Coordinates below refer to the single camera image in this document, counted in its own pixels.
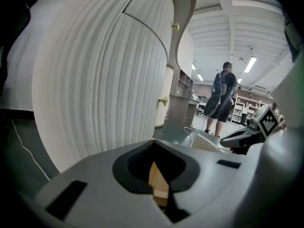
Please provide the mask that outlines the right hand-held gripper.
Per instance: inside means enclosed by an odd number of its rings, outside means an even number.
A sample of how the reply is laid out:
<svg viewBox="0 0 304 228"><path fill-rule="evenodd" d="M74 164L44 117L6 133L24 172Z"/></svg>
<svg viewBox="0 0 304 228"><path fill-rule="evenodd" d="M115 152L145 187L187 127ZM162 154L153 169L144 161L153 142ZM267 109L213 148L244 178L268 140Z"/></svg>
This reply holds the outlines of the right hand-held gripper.
<svg viewBox="0 0 304 228"><path fill-rule="evenodd" d="M279 126L278 119L268 105L261 106L249 119L247 128L253 132L260 133L264 139L272 134ZM228 134L220 140L223 147L230 148L234 154L246 155L249 147L245 141L251 138L252 133L247 129L240 129Z"/></svg>

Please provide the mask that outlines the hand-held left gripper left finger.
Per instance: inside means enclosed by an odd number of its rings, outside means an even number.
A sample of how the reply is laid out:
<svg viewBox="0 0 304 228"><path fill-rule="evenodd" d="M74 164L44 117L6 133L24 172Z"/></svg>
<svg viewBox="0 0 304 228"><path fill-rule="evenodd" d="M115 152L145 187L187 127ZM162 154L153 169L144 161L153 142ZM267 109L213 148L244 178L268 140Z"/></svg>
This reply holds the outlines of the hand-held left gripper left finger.
<svg viewBox="0 0 304 228"><path fill-rule="evenodd" d="M48 228L167 228L138 160L152 141L138 142L84 158L47 183L31 199L21 195Z"/></svg>

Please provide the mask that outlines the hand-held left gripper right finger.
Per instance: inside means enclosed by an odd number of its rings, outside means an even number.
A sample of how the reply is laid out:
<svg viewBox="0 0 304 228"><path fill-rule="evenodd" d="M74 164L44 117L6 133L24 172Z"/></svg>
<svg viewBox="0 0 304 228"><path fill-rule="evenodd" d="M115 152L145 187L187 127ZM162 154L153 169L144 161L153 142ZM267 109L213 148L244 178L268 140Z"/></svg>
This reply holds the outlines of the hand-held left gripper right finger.
<svg viewBox="0 0 304 228"><path fill-rule="evenodd" d="M165 180L167 205L154 228L236 228L241 195L231 184L243 160L155 140L153 161Z"/></svg>

